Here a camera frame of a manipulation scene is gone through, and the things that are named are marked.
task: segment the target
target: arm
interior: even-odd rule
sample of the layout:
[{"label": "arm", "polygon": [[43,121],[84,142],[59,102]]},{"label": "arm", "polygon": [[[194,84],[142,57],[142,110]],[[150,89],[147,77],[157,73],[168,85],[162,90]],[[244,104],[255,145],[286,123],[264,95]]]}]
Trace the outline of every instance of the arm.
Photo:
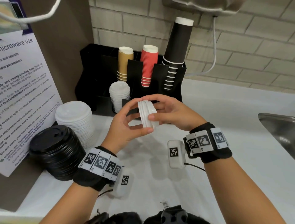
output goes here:
[{"label": "arm", "polygon": [[285,224],[270,200],[233,157],[206,163],[204,167],[227,224]]},{"label": "arm", "polygon": [[[136,98],[128,103],[116,114],[111,123],[109,132],[101,146],[117,154],[134,138],[153,132],[152,128],[143,128],[141,125],[129,127],[129,122],[138,118],[139,113],[128,115],[128,112],[137,107]],[[91,215],[96,202],[98,191],[91,187],[73,183],[58,203],[43,218],[40,224],[83,224]]]},{"label": "arm", "polygon": [[[198,113],[175,98],[154,94],[144,100],[157,100],[159,113],[149,115],[151,121],[172,123],[191,131],[206,123]],[[285,224],[270,200],[232,158],[204,164],[215,198],[227,224]]]}]

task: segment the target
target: stack of black cups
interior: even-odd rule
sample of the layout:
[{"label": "stack of black cups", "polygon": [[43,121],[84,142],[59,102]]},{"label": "stack of black cups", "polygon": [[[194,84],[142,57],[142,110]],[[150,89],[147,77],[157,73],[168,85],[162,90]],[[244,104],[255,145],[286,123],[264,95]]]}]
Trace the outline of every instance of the stack of black cups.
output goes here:
[{"label": "stack of black cups", "polygon": [[162,61],[163,65],[169,66],[164,87],[166,90],[172,89],[177,69],[184,64],[193,24],[193,20],[176,17]]},{"label": "stack of black cups", "polygon": [[86,155],[77,135],[64,125],[52,126],[35,135],[30,142],[29,153],[61,181],[73,179],[78,165]]}]

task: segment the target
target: white countertop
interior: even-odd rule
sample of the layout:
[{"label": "white countertop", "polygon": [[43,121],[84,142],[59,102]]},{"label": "white countertop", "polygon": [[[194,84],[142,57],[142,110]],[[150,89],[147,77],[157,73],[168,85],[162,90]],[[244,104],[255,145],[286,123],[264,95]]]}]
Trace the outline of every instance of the white countertop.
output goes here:
[{"label": "white countertop", "polygon": [[[187,106],[222,128],[236,161],[285,221],[295,223],[295,161],[258,120],[258,113],[295,115],[295,95],[184,79],[182,96]],[[111,121],[112,117],[94,115],[97,145]],[[98,198],[92,214],[97,208],[110,215],[136,211],[145,220],[163,210],[160,202],[167,201],[210,223],[225,223],[205,172],[190,166],[169,168],[167,141],[182,140],[185,134],[173,125],[162,125],[119,152],[118,158],[135,175],[131,193],[122,199]],[[187,162],[204,167],[199,158]],[[18,211],[0,211],[0,217],[44,217],[71,183],[43,172]]]}]

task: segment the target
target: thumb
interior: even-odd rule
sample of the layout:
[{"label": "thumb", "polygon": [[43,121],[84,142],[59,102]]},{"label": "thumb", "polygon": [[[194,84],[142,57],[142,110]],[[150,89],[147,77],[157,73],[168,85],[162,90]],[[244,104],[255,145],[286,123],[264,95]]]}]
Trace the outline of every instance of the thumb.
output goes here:
[{"label": "thumb", "polygon": [[153,131],[154,131],[153,128],[141,128],[141,129],[132,130],[132,139],[145,136],[149,133],[152,133]]},{"label": "thumb", "polygon": [[173,113],[152,113],[148,116],[150,121],[161,121],[163,123],[173,123],[175,115]]}]

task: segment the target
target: person's left hand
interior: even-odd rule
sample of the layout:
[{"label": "person's left hand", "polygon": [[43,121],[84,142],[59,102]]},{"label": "person's left hand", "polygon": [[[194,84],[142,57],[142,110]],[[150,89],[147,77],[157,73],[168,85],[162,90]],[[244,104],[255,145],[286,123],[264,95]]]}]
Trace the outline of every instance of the person's left hand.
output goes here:
[{"label": "person's left hand", "polygon": [[126,116],[128,112],[137,108],[137,102],[142,98],[135,98],[125,104],[117,113],[111,123],[110,129],[101,146],[110,150],[114,154],[124,148],[131,140],[147,135],[154,131],[153,128],[143,128],[142,124],[129,127],[128,123],[140,117],[139,113]]}]

